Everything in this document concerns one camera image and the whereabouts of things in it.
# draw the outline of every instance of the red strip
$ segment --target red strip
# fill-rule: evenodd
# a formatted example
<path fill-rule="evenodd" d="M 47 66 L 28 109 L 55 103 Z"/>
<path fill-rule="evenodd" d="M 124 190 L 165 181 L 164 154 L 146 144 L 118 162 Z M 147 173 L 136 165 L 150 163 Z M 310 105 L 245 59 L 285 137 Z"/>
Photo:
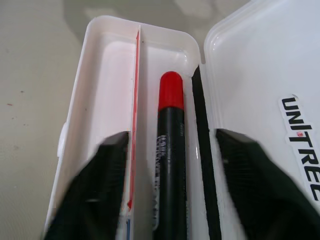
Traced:
<path fill-rule="evenodd" d="M 136 35 L 135 50 L 135 76 L 134 76 L 134 98 L 133 98 L 133 116 L 132 116 L 132 144 L 131 144 L 131 173 L 130 173 L 130 195 L 127 203 L 129 211 L 132 208 L 132 202 L 135 190 L 136 175 L 136 132 L 137 132 L 137 101 L 138 101 L 138 74 L 139 74 L 139 38 L 140 33 Z"/>

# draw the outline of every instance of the black marker barrel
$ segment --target black marker barrel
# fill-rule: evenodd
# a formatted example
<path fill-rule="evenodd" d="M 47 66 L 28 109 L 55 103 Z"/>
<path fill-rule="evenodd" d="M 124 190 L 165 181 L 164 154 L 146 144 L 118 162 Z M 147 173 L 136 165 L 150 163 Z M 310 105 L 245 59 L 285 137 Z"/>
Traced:
<path fill-rule="evenodd" d="M 154 182 L 154 240 L 186 240 L 184 93 L 181 76 L 160 80 Z"/>

